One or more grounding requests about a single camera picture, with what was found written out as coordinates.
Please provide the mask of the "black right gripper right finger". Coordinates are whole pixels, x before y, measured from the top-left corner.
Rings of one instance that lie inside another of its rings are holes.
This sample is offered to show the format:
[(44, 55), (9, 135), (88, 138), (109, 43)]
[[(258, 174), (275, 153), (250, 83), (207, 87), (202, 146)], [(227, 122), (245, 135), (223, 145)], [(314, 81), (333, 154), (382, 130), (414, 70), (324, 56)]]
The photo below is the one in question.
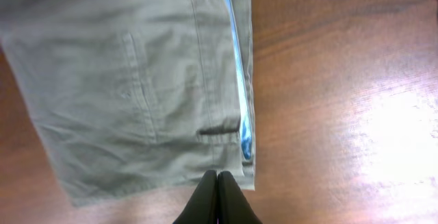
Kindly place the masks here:
[(219, 224), (262, 224), (228, 171), (218, 175), (218, 200)]

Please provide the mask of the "khaki green shorts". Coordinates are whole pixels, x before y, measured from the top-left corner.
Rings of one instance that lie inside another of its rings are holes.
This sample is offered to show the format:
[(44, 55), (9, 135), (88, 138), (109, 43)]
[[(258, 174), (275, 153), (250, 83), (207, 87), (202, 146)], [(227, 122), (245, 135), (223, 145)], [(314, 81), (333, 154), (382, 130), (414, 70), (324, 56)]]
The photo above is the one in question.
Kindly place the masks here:
[(255, 187), (251, 0), (1, 0), (1, 49), (74, 206)]

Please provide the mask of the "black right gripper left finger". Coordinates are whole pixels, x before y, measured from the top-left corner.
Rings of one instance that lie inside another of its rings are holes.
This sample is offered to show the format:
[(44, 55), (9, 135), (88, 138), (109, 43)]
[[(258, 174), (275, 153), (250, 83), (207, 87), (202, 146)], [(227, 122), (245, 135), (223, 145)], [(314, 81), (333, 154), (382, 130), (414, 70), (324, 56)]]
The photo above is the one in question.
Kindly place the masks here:
[(216, 224), (217, 173), (206, 171), (174, 224)]

